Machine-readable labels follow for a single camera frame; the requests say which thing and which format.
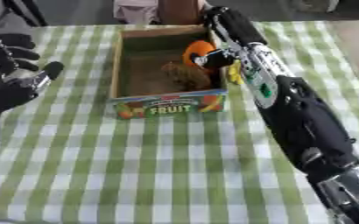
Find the green checkered tablecloth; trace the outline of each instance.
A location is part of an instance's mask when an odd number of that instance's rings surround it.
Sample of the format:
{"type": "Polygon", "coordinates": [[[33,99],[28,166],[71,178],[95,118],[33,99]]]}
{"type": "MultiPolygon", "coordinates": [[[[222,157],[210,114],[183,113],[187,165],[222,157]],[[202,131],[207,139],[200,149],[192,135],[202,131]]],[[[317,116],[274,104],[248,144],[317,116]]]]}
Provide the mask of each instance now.
{"type": "MultiPolygon", "coordinates": [[[[358,139],[359,79],[323,22],[261,23],[292,71],[358,139]]],[[[265,128],[246,87],[221,113],[114,119],[112,43],[136,26],[41,30],[41,65],[67,70],[1,120],[0,221],[328,223],[324,207],[265,128]]]]}

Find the robotic arm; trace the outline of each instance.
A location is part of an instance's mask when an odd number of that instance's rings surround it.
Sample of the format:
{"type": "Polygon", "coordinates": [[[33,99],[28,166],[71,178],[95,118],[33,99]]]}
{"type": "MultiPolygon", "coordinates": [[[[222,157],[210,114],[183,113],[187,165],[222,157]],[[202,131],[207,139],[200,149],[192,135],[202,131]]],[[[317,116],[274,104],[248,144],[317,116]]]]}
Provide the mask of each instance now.
{"type": "Polygon", "coordinates": [[[28,35],[0,35],[0,115],[8,109],[24,105],[38,97],[39,93],[62,71],[61,63],[51,62],[31,77],[11,78],[11,75],[19,69],[30,72],[39,70],[30,62],[39,58],[39,55],[32,51],[34,47],[32,38],[28,35]]]}
{"type": "Polygon", "coordinates": [[[238,11],[208,9],[205,26],[229,47],[208,55],[191,55],[205,68],[242,62],[243,76],[258,110],[275,140],[306,174],[336,223],[359,223],[359,159],[355,139],[348,135],[331,108],[297,78],[267,46],[252,23],[238,11]]]}

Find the orange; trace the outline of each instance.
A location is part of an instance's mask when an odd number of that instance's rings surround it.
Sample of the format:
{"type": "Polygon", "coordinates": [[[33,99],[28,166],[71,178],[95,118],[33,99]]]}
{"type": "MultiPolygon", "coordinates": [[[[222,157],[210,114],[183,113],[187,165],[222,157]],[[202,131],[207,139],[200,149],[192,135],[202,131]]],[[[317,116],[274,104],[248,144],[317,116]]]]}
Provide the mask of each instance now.
{"type": "Polygon", "coordinates": [[[182,55],[182,59],[184,61],[184,64],[190,67],[197,66],[194,64],[191,59],[190,55],[192,53],[197,53],[200,56],[206,56],[208,53],[214,51],[216,48],[207,41],[204,40],[198,40],[193,42],[185,51],[185,53],[182,55]]]}

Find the cardboard box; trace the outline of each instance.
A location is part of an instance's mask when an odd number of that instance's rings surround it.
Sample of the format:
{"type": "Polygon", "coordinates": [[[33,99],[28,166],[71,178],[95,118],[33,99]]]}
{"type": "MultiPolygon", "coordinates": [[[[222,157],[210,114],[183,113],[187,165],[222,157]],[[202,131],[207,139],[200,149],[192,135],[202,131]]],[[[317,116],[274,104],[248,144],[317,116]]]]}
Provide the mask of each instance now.
{"type": "Polygon", "coordinates": [[[200,26],[123,31],[116,42],[109,101],[125,119],[188,112],[221,111],[227,95],[223,70],[207,90],[182,92],[161,70],[182,64],[182,54],[196,40],[212,41],[200,26]]]}

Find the yellow object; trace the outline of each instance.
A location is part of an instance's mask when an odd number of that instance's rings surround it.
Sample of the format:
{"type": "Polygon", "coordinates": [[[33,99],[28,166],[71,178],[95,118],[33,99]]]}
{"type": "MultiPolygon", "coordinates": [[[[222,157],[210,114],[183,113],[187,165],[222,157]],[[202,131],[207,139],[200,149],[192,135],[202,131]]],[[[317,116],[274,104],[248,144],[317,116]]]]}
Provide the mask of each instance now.
{"type": "Polygon", "coordinates": [[[243,81],[243,77],[241,76],[241,61],[237,59],[233,65],[229,67],[229,81],[242,85],[245,82],[243,81]]]}
{"type": "Polygon", "coordinates": [[[201,109],[200,112],[205,113],[205,112],[211,111],[212,109],[216,108],[216,106],[218,106],[222,100],[223,100],[223,96],[219,95],[218,98],[216,98],[216,101],[214,103],[210,104],[206,108],[201,109]]]}

